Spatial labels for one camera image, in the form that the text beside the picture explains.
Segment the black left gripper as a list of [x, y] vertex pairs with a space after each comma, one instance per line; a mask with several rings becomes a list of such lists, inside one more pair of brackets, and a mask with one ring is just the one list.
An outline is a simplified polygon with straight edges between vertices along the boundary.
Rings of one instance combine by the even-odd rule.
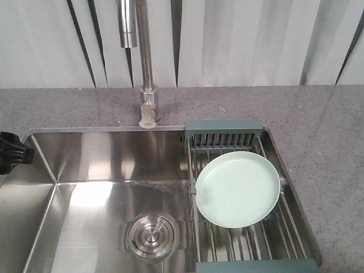
[[34, 149], [23, 144], [16, 134], [1, 131], [1, 175], [9, 174], [18, 164], [31, 164]]

